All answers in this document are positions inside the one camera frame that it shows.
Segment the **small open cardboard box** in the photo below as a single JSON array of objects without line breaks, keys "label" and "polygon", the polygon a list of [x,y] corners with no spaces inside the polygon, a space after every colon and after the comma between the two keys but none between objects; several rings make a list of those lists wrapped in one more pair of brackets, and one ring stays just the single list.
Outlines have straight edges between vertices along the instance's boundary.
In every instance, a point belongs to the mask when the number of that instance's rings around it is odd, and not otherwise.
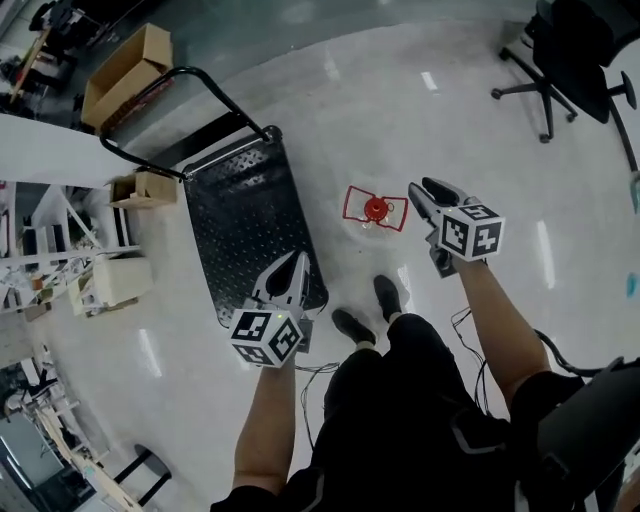
[{"label": "small open cardboard box", "polygon": [[177,183],[171,177],[148,171],[115,178],[111,182],[110,205],[123,209],[150,209],[174,204]]}]

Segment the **person's left forearm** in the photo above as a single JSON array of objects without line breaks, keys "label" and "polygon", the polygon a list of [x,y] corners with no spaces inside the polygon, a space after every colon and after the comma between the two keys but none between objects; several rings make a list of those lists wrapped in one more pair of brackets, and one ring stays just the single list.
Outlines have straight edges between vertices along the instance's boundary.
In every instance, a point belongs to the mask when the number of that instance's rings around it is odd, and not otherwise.
[{"label": "person's left forearm", "polygon": [[232,487],[277,495],[286,485],[296,435],[295,362],[264,368],[234,454]]}]

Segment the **person's left black shoe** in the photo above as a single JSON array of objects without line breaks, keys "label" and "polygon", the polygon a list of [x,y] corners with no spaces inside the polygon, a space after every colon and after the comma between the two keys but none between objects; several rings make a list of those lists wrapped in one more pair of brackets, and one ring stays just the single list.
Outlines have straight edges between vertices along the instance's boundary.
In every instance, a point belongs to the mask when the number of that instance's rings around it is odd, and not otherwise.
[{"label": "person's left black shoe", "polygon": [[335,328],[356,345],[360,343],[376,344],[376,335],[357,318],[344,309],[336,309],[331,314]]}]

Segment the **black mesh office chair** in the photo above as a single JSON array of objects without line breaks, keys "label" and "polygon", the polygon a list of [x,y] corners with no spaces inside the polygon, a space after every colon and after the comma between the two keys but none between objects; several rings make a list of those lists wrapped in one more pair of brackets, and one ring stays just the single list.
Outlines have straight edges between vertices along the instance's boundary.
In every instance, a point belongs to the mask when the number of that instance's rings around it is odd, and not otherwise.
[{"label": "black mesh office chair", "polygon": [[532,50],[528,65],[504,47],[498,57],[511,60],[531,78],[528,84],[494,88],[491,96],[537,92],[543,104],[547,131],[539,135],[543,144],[554,138],[552,103],[567,110],[566,120],[575,121],[580,111],[606,124],[614,121],[633,173],[640,173],[629,135],[614,98],[623,96],[632,109],[638,99],[630,77],[608,86],[605,69],[630,44],[640,40],[640,0],[537,0],[536,14],[525,27]]}]

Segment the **person's right forearm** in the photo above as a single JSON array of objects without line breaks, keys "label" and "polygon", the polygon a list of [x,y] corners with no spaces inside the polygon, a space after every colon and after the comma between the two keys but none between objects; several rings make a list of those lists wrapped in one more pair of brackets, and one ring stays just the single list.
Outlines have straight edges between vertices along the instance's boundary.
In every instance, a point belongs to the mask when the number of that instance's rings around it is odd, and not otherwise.
[{"label": "person's right forearm", "polygon": [[546,349],[485,263],[457,257],[453,263],[489,370],[511,407],[527,379],[550,370]]}]

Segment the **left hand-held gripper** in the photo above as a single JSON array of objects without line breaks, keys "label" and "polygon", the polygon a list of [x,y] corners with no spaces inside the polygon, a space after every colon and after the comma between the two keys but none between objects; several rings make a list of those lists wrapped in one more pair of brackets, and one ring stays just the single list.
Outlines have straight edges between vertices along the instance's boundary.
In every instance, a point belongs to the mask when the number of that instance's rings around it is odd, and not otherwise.
[{"label": "left hand-held gripper", "polygon": [[[302,306],[309,290],[310,260],[305,251],[291,251],[271,263],[255,283],[252,297],[271,301],[286,297],[288,306]],[[273,304],[255,303],[234,311],[229,342],[239,357],[259,367],[281,368],[297,352],[309,351],[313,321]]]}]

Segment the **person's right black shoe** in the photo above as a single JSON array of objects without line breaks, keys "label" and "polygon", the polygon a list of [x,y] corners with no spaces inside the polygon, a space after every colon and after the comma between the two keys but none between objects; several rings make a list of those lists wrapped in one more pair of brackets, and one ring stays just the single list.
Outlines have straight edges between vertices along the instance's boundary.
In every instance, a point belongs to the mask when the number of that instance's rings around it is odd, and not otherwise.
[{"label": "person's right black shoe", "polygon": [[382,316],[387,323],[391,323],[391,317],[402,312],[398,289],[384,275],[375,276],[373,285]]}]

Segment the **large open cardboard box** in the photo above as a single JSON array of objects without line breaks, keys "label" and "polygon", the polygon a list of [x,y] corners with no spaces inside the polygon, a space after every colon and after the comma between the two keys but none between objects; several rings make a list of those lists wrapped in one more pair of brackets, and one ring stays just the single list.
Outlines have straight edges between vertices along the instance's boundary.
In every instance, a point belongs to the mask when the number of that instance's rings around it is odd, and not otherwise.
[{"label": "large open cardboard box", "polygon": [[154,80],[173,67],[171,33],[147,23],[89,77],[81,121],[100,131]]}]

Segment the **person's black shoe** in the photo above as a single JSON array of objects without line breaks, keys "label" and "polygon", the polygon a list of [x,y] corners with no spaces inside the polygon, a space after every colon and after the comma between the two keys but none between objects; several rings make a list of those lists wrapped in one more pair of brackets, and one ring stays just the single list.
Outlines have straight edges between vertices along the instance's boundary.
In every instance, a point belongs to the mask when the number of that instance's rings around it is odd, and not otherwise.
[{"label": "person's black shoe", "polygon": [[384,275],[375,276],[373,285],[382,316],[387,323],[391,323],[391,317],[402,312],[398,289]]},{"label": "person's black shoe", "polygon": [[357,318],[344,309],[336,309],[331,314],[335,328],[356,345],[360,343],[376,344],[376,335]]}]

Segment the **clear water jug red cap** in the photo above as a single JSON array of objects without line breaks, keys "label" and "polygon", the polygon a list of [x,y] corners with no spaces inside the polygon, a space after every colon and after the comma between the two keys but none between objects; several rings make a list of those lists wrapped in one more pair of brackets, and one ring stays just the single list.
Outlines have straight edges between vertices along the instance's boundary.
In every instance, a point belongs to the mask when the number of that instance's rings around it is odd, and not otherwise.
[{"label": "clear water jug red cap", "polygon": [[350,185],[344,196],[341,219],[355,241],[369,246],[391,246],[404,229],[408,207],[406,197],[376,195]]}]

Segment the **black platform cart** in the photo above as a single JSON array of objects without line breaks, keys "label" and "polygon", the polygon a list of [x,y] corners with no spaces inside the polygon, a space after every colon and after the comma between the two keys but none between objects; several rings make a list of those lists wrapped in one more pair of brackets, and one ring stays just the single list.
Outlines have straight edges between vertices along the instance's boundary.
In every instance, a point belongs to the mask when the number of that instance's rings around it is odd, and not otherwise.
[{"label": "black platform cart", "polygon": [[102,146],[142,170],[182,182],[206,283],[219,323],[227,327],[249,298],[258,276],[278,258],[299,250],[310,261],[305,310],[329,299],[304,216],[281,130],[256,124],[202,69],[174,68],[130,100],[137,106],[179,75],[198,78],[226,113],[150,160],[113,144]]}]

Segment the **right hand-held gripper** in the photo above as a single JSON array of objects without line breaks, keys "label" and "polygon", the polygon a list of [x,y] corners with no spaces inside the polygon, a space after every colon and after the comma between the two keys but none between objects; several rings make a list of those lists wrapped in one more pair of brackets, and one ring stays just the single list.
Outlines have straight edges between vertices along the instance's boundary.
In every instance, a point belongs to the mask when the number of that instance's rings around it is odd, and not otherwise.
[{"label": "right hand-held gripper", "polygon": [[505,218],[462,189],[435,178],[410,182],[408,195],[422,220],[434,230],[426,241],[441,278],[457,273],[453,259],[485,262],[501,250]]}]

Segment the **cream plastic appliance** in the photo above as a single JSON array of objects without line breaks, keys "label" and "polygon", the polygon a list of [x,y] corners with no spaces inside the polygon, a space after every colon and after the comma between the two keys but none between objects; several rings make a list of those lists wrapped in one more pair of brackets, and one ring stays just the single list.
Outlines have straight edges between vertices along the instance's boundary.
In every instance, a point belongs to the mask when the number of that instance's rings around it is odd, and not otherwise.
[{"label": "cream plastic appliance", "polygon": [[145,257],[98,260],[93,279],[98,300],[108,306],[138,298],[153,287],[151,264]]}]

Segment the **white metal shelf rack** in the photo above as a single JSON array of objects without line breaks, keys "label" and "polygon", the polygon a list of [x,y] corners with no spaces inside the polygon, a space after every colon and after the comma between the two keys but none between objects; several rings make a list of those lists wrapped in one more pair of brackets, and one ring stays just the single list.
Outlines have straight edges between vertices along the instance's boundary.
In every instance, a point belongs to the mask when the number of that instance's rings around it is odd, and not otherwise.
[{"label": "white metal shelf rack", "polygon": [[139,250],[107,188],[0,180],[0,314],[49,303],[97,258]]}]

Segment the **dark grey worn equipment pack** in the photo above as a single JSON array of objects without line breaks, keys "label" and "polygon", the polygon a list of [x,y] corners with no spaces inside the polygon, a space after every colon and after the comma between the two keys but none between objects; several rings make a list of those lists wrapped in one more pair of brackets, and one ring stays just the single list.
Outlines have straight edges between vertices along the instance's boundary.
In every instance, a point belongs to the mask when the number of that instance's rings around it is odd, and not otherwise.
[{"label": "dark grey worn equipment pack", "polygon": [[640,442],[640,358],[618,359],[543,418],[536,499],[546,512],[611,512]]}]

